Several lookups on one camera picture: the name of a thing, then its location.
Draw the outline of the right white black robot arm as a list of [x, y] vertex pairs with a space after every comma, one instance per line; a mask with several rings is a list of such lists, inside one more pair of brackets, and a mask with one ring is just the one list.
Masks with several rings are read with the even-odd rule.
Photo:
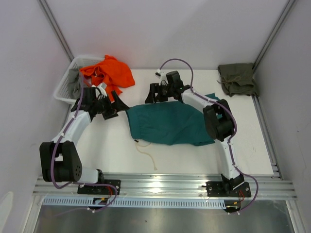
[[189, 105], [204, 116], [205, 129], [218, 146], [222, 162], [222, 191], [233, 196], [244, 183], [244, 176], [235, 162], [232, 138], [236, 134], [236, 121], [226, 100], [208, 98], [195, 91], [192, 85], [184, 85], [178, 71], [163, 73], [160, 69], [155, 75], [159, 82], [150, 84], [146, 104], [165, 102], [168, 98]]

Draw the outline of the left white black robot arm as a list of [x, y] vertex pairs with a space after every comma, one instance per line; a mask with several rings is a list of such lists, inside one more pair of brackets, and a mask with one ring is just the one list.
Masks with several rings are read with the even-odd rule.
[[128, 109], [115, 91], [108, 95], [101, 87], [83, 88], [62, 130], [52, 141], [43, 142], [39, 147], [44, 181], [53, 183], [57, 189], [84, 184], [94, 194], [102, 193], [105, 190], [103, 172], [83, 166], [76, 146], [95, 116], [111, 119]]

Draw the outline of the teal green shorts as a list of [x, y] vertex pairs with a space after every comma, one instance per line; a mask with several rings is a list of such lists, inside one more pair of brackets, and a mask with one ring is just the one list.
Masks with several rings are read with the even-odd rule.
[[178, 101], [136, 105], [126, 115], [133, 139], [170, 146], [214, 143], [206, 132], [203, 114]]

